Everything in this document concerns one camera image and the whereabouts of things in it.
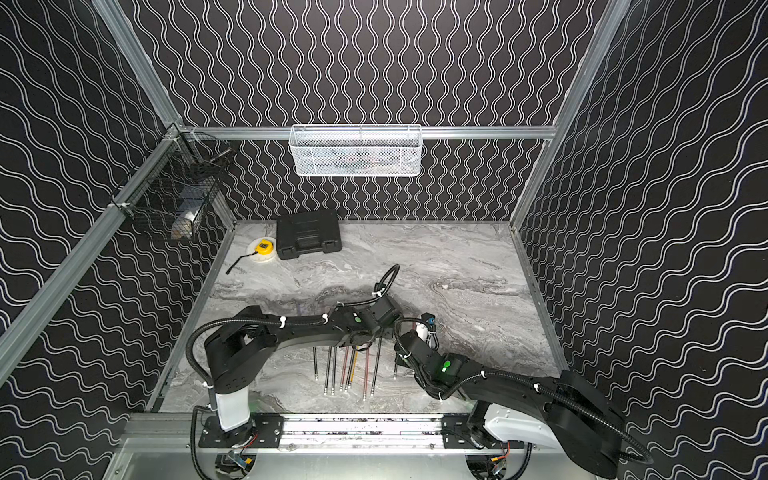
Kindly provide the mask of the dark blue pencil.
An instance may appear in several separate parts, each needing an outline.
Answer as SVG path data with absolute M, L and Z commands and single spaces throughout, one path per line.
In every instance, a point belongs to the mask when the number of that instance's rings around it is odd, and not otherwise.
M 347 373 L 346 373 L 345 382 L 344 382 L 345 391 L 348 390 L 351 386 L 355 361 L 356 361 L 356 352 L 354 350 L 351 350 L 349 355 L 349 362 L 347 365 Z

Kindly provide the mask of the blue pencil blue cap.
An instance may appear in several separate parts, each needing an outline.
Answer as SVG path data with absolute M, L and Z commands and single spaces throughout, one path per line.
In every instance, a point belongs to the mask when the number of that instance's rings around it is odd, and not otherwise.
M 376 349 L 375 349 L 375 355 L 374 355 L 374 367 L 371 375 L 371 384 L 370 384 L 370 390 L 369 390 L 371 397 L 375 394 L 375 390 L 376 390 L 382 343 L 383 343 L 383 337 L 379 336 L 376 342 Z

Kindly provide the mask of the red pencil pink cap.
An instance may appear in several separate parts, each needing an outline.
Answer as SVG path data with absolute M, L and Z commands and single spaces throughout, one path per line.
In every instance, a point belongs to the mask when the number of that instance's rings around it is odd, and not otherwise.
M 344 349 L 344 358 L 342 362 L 342 371 L 341 371 L 341 380 L 339 384 L 339 391 L 344 391 L 345 385 L 346 385 L 346 377 L 347 377 L 347 370 L 348 370 L 348 363 L 349 363 L 349 347 L 345 347 Z

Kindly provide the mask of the dark grey pencil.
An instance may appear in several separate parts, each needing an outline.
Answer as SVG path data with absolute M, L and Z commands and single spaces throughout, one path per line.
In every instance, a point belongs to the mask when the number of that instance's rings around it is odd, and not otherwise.
M 317 347 L 312 348 L 312 360 L 313 360 L 314 380 L 319 381 L 319 355 L 318 355 Z

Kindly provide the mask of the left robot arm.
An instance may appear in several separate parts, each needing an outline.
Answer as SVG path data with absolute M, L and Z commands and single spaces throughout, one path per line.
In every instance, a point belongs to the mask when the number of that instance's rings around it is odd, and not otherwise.
M 249 422 L 249 386 L 272 354 L 319 347 L 365 351 L 392 335 L 402 317 L 389 296 L 399 271 L 398 264 L 390 267 L 371 298 L 339 302 L 322 314 L 266 314 L 255 305 L 196 328 L 185 344 L 185 356 L 213 392 L 219 427 L 229 433 Z

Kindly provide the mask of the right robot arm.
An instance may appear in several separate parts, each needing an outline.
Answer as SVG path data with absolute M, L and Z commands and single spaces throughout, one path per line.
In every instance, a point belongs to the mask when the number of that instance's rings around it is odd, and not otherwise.
M 546 425 L 568 458 L 592 474 L 615 478 L 622 461 L 651 465 L 648 447 L 626 430 L 626 418 L 580 375 L 526 376 L 483 365 L 455 353 L 441 354 L 409 330 L 395 336 L 395 352 L 432 398 L 459 393 L 476 404 L 497 405 Z

